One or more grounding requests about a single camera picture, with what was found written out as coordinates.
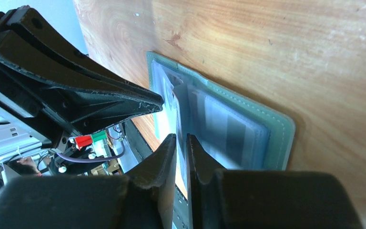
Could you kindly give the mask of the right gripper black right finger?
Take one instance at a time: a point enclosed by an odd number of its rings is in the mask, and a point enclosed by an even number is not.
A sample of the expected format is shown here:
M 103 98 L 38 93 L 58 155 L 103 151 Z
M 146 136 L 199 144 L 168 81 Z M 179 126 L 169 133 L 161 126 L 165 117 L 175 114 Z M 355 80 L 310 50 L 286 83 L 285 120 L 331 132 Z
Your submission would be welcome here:
M 328 173 L 224 168 L 188 135 L 193 229 L 361 229 L 339 180 Z

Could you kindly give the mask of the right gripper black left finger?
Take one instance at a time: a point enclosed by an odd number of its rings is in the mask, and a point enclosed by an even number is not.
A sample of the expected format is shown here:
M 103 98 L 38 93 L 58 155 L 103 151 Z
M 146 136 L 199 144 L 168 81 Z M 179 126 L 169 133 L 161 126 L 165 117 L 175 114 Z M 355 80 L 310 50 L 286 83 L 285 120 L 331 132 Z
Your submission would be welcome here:
M 169 229 L 176 135 L 117 176 L 23 176 L 0 190 L 0 229 Z

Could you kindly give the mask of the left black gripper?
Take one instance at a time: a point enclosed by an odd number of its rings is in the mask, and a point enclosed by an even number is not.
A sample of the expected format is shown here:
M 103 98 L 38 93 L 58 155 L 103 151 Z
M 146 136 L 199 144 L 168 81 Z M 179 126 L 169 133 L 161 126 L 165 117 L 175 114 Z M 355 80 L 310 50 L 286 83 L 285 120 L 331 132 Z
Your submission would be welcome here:
M 163 99 L 101 66 L 34 8 L 0 12 L 0 116 L 44 148 L 161 110 Z

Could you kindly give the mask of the grey-green card holder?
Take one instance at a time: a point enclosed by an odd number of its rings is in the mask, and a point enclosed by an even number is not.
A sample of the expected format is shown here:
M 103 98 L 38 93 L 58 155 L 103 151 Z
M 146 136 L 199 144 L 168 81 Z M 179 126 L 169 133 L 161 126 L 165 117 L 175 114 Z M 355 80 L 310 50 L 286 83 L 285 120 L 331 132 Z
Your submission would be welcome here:
M 187 134 L 226 168 L 285 170 L 295 123 L 289 116 L 242 96 L 155 52 L 146 54 L 150 89 L 161 95 L 155 135 L 178 137 L 184 159 Z

